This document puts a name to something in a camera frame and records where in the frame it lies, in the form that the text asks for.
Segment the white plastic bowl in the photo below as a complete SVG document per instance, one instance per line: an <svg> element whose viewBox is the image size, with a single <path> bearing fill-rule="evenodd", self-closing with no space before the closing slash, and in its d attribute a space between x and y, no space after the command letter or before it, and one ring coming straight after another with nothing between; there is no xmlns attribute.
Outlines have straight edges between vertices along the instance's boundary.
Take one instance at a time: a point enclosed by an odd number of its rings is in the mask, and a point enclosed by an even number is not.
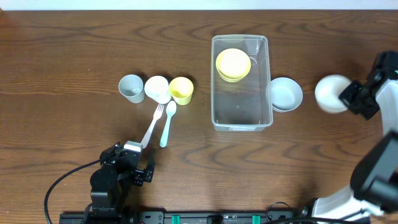
<svg viewBox="0 0 398 224"><path fill-rule="evenodd" d="M322 78L315 88L315 99L318 106L331 114L346 111L348 108L338 97L350 84L351 80L342 75L328 75Z"/></svg>

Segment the grey plastic cup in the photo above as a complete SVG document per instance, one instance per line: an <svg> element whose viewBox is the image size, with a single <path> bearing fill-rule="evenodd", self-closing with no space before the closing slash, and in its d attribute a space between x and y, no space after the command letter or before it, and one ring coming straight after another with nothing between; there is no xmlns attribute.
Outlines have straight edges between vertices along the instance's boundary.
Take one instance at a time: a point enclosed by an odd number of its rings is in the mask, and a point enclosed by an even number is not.
<svg viewBox="0 0 398 224"><path fill-rule="evenodd" d="M131 103L141 103L145 98L144 83L137 75L126 75L119 81L120 94Z"/></svg>

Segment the grey plastic bowl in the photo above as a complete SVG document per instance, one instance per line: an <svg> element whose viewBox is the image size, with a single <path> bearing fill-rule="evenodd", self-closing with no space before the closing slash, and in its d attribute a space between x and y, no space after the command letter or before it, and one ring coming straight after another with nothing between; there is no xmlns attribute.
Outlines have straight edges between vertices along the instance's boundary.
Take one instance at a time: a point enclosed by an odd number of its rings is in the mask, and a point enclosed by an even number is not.
<svg viewBox="0 0 398 224"><path fill-rule="evenodd" d="M295 80L279 77L271 81L271 97L273 110L285 113L301 105L303 91Z"/></svg>

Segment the yellow plastic bowl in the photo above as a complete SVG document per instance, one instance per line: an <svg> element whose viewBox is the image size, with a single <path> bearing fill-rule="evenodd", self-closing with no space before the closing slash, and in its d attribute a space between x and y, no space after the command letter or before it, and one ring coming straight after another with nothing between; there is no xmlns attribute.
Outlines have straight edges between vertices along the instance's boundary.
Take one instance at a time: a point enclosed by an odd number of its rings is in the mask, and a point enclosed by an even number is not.
<svg viewBox="0 0 398 224"><path fill-rule="evenodd" d="M227 82L242 80L251 70L251 59L240 49L226 49L216 58L216 69Z"/></svg>

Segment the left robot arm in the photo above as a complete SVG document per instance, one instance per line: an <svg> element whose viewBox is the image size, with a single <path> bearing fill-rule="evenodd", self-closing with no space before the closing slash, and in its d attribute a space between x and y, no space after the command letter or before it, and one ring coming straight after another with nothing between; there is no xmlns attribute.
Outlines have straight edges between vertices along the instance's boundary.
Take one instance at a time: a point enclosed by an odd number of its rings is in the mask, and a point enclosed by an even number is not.
<svg viewBox="0 0 398 224"><path fill-rule="evenodd" d="M101 153L101 168L90 178L94 216L105 219L125 216L124 204L132 187L152 182L155 171L154 151L149 153L145 169L138 168L141 152L139 143L128 141L123 146L116 143Z"/></svg>

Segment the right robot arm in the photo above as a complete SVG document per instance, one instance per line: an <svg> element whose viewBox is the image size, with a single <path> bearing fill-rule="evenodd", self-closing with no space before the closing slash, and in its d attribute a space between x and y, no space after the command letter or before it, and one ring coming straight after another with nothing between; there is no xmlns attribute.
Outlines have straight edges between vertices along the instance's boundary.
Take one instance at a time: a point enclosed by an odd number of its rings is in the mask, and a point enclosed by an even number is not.
<svg viewBox="0 0 398 224"><path fill-rule="evenodd" d="M344 107L365 119L381 114L383 138L360 160L348 186L318 198L302 210L297 223L370 223L397 211L397 52L377 55L362 84L327 88Z"/></svg>

